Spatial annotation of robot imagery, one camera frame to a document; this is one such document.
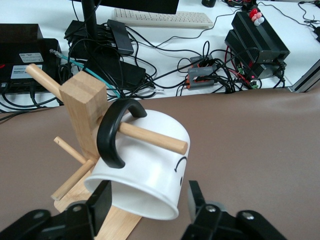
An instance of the wooden dowel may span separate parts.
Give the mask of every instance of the wooden dowel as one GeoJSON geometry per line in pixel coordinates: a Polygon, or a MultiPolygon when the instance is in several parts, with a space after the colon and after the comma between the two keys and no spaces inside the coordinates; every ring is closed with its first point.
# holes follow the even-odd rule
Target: wooden dowel
{"type": "MultiPolygon", "coordinates": [[[[48,91],[53,93],[61,101],[61,94],[59,91],[60,85],[54,81],[50,76],[38,68],[35,64],[30,64],[26,68],[26,72],[30,74],[35,80],[44,86],[48,91]]],[[[173,151],[184,155],[188,148],[188,143],[175,139],[173,137],[165,136],[157,132],[149,131],[141,127],[133,126],[131,124],[122,122],[119,127],[119,132],[137,138],[141,141],[156,145],[158,147],[173,151]]]]}
{"type": "Polygon", "coordinates": [[[42,71],[37,65],[31,63],[25,69],[25,71],[31,75],[39,84],[44,86],[49,92],[53,93],[59,100],[62,101],[59,91],[60,84],[53,80],[48,74],[42,71]]]}
{"type": "Polygon", "coordinates": [[[129,137],[139,139],[152,145],[184,155],[188,149],[188,143],[170,136],[121,122],[118,131],[129,137]]]}
{"type": "Polygon", "coordinates": [[[63,148],[68,154],[78,160],[81,164],[86,163],[87,159],[74,148],[72,148],[68,143],[66,143],[61,137],[57,136],[53,141],[63,148]]]}
{"type": "Polygon", "coordinates": [[[95,165],[93,161],[88,159],[61,187],[59,187],[51,198],[55,201],[61,200],[76,183],[95,165]]]}

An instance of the brown table surface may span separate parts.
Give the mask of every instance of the brown table surface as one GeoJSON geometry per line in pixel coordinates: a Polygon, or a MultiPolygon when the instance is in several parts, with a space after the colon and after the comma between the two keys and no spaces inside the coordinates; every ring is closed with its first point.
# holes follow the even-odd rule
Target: brown table surface
{"type": "MultiPolygon", "coordinates": [[[[179,217],[143,218],[128,239],[180,239],[191,222],[188,180],[233,216],[254,210],[290,240],[320,239],[320,88],[140,102],[182,123],[191,144],[179,217]]],[[[80,167],[53,142],[59,136],[80,149],[65,107],[16,116],[0,124],[0,136],[0,231],[31,210],[56,215],[50,196],[80,167]]]]}

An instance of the white desk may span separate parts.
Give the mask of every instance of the white desk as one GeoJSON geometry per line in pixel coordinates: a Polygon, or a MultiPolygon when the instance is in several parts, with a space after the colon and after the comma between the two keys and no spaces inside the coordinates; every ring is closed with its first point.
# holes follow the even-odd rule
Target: white desk
{"type": "MultiPolygon", "coordinates": [[[[265,4],[273,4],[281,9],[285,14],[295,18],[300,23],[303,23],[303,11],[298,7],[296,2],[269,2],[265,4]]],[[[75,2],[75,9],[82,18],[81,3],[75,2]]],[[[263,15],[270,22],[274,30],[282,39],[284,44],[290,50],[289,56],[285,62],[287,67],[285,70],[286,86],[292,86],[310,67],[319,60],[320,43],[316,41],[316,35],[309,27],[299,25],[289,18],[282,16],[276,9],[271,6],[259,6],[263,15]]],[[[311,5],[304,4],[303,8],[307,10],[306,18],[320,19],[320,9],[311,5]]],[[[217,1],[213,8],[206,8],[201,4],[201,0],[180,0],[178,11],[189,12],[204,12],[214,22],[217,16],[231,14],[235,8],[228,7],[224,2],[217,1]]],[[[101,6],[96,12],[97,23],[101,24],[108,19],[113,18],[113,8],[101,6]]],[[[164,45],[162,48],[177,50],[190,49],[198,53],[202,53],[205,41],[210,42],[210,52],[215,49],[226,49],[225,38],[230,29],[231,22],[234,16],[219,17],[215,27],[212,30],[205,31],[201,37],[197,39],[173,39],[164,45]]],[[[63,38],[64,32],[72,20],[76,19],[72,2],[69,0],[41,1],[41,0],[2,0],[0,8],[0,23],[24,23],[24,24],[39,24],[44,38],[55,38],[59,41],[62,53],[68,54],[68,44],[63,38]]],[[[196,37],[201,32],[200,29],[182,29],[182,28],[151,28],[151,27],[135,27],[141,35],[148,39],[153,44],[159,44],[169,39],[171,36],[180,37],[196,37]]],[[[138,57],[150,62],[157,67],[157,75],[161,76],[169,71],[177,68],[178,61],[181,58],[194,57],[192,52],[167,52],[139,46],[138,57]]],[[[224,53],[217,52],[213,55],[217,58],[224,58],[224,53]]],[[[133,63],[129,57],[124,58],[126,62],[133,63]]],[[[181,64],[188,64],[187,61],[182,61],[181,64]]],[[[153,73],[153,69],[145,64],[141,67],[146,69],[147,73],[153,73]]],[[[186,74],[175,72],[156,81],[162,86],[173,86],[181,82],[186,74]]],[[[278,79],[268,78],[262,80],[262,88],[272,88],[278,79]]],[[[219,85],[203,88],[201,90],[183,90],[182,95],[193,95],[211,93],[219,88],[219,85]]],[[[172,97],[176,95],[175,89],[166,89],[165,93],[157,94],[154,98],[172,97]]],[[[50,99],[50,93],[36,94],[38,102],[50,99]]],[[[18,104],[32,104],[28,94],[9,95],[9,100],[18,104]]],[[[57,106],[57,102],[47,104],[49,107],[57,106]]]]}

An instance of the sticker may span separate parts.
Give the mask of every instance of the sticker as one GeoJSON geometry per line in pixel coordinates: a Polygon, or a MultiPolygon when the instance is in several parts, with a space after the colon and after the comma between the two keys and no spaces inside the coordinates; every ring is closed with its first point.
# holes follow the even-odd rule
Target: sticker
{"type": "Polygon", "coordinates": [[[165,90],[163,88],[155,88],[153,89],[153,92],[157,94],[164,94],[165,90]]]}
{"type": "Polygon", "coordinates": [[[41,63],[44,59],[41,56],[40,52],[35,53],[19,53],[22,62],[25,64],[28,63],[41,63]]]}
{"type": "Polygon", "coordinates": [[[32,79],[32,76],[30,76],[26,72],[27,66],[28,65],[13,66],[12,72],[11,72],[11,79],[32,79]]]}

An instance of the ethernet cable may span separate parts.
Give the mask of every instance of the ethernet cable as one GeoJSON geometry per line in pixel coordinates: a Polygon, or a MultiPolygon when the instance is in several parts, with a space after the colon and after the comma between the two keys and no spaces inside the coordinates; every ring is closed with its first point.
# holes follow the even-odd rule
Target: ethernet cable
{"type": "MultiPolygon", "coordinates": [[[[56,50],[54,50],[54,49],[50,49],[50,53],[51,54],[54,54],[54,55],[56,55],[58,58],[60,58],[60,59],[64,59],[64,60],[67,60],[68,61],[68,57],[67,56],[65,56],[65,55],[63,55],[62,53],[60,53],[60,52],[58,52],[58,51],[56,51],[56,50]]],[[[72,60],[72,59],[70,59],[69,60],[71,63],[73,63],[74,65],[76,65],[76,66],[78,66],[79,68],[85,68],[85,66],[82,64],[82,63],[80,63],[80,62],[77,62],[77,61],[75,61],[75,60],[72,60]]],[[[117,96],[117,98],[119,99],[120,98],[120,94],[117,92],[117,90],[115,90],[109,83],[107,83],[102,77],[100,77],[99,75],[97,75],[95,72],[93,72],[93,71],[91,71],[89,68],[85,68],[85,70],[88,72],[88,73],[90,73],[92,76],[94,76],[96,79],[98,79],[98,80],[100,80],[101,82],[103,82],[109,89],[111,89],[113,92],[114,92],[114,94],[117,96]]]]}

